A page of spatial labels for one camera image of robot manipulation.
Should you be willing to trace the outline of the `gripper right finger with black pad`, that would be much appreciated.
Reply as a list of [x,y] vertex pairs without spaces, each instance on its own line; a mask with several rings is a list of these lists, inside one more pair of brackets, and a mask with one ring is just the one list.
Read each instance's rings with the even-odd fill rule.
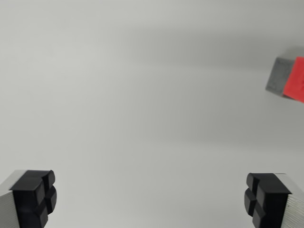
[[304,191],[285,173],[249,173],[246,212],[256,228],[302,228]]

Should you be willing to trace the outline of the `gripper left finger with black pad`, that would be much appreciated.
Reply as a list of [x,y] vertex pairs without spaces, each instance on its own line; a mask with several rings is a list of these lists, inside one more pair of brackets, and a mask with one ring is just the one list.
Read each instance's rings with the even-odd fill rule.
[[0,184],[0,226],[43,228],[57,203],[52,170],[15,170]]

